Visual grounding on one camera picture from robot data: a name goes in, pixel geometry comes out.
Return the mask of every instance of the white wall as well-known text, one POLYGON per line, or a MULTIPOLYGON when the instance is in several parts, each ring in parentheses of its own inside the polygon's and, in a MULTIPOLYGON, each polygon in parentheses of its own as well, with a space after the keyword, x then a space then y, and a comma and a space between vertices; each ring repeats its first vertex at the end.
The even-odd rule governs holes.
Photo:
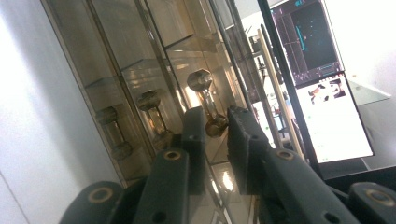
POLYGON ((0 69, 0 223, 57 223, 119 180, 39 0, 0 1, 0 69))
POLYGON ((376 156, 370 168, 396 165, 396 2, 326 1, 341 57, 350 78, 392 95, 386 101, 361 105, 364 124, 376 156))

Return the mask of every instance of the monitor screen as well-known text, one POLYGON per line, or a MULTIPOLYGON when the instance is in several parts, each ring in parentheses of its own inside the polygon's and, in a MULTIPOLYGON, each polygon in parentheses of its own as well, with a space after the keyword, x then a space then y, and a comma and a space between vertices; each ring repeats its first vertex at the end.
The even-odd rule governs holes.
POLYGON ((343 73, 297 95, 319 163, 374 155, 343 73))
POLYGON ((272 9, 295 86, 342 71, 323 5, 289 1, 272 9))

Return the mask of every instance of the display cabinet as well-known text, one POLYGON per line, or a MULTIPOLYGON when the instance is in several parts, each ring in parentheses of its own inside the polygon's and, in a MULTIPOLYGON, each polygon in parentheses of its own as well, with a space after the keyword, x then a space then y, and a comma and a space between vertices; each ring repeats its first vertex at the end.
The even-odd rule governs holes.
POLYGON ((233 184, 226 111, 249 107, 206 0, 42 0, 124 187, 149 175, 182 132, 187 109, 206 113, 206 194, 192 223, 248 222, 252 198, 233 184))

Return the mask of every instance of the gold trophy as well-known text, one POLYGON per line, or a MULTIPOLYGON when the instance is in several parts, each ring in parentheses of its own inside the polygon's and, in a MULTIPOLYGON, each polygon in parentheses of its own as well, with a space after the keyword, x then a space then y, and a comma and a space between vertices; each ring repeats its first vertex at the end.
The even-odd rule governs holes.
POLYGON ((166 149, 170 146, 173 133, 167 129, 163 116, 158 106, 161 99, 156 91, 146 91, 137 100, 137 107, 146 112, 149 125, 154 131, 153 145, 156 150, 166 149))
POLYGON ((117 119, 117 110, 113 106, 96 112, 96 120, 102 125, 111 146, 111 157, 121 161, 132 154, 133 148, 129 142, 125 141, 117 119))
POLYGON ((205 69, 200 69, 191 73, 187 78, 187 84, 190 89, 197 92, 201 105, 206 113, 206 134, 210 137, 220 137, 228 126, 228 120, 223 115, 219 114, 216 109, 215 102, 209 91, 212 82, 213 79, 210 72, 205 69))

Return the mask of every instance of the screw hole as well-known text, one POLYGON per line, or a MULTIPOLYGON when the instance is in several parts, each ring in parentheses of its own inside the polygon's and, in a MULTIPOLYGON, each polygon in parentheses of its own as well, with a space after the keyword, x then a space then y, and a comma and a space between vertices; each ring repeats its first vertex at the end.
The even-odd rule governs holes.
POLYGON ((288 151, 279 150, 279 151, 276 153, 276 155, 277 155, 279 158, 281 158, 281 159, 283 159, 283 160, 286 160, 286 161, 291 161, 291 160, 293 160, 293 158, 294 158, 293 154, 291 154, 291 153, 288 152, 288 151))
POLYGON ((367 189, 366 195, 374 202, 381 203, 387 207, 392 207, 395 205, 395 201, 387 193, 377 189, 367 189))
POLYGON ((340 218, 328 212, 324 214, 324 218, 330 223, 340 223, 340 218))
POLYGON ((90 195, 88 195, 88 200, 91 203, 104 203, 109 200, 113 196, 113 190, 107 187, 94 189, 91 191, 90 195))
POLYGON ((152 216, 151 219, 154 223, 162 223, 166 220, 166 213, 165 212, 157 212, 152 216))
POLYGON ((169 161, 176 161, 180 159, 181 154, 176 151, 168 151, 163 156, 169 161))

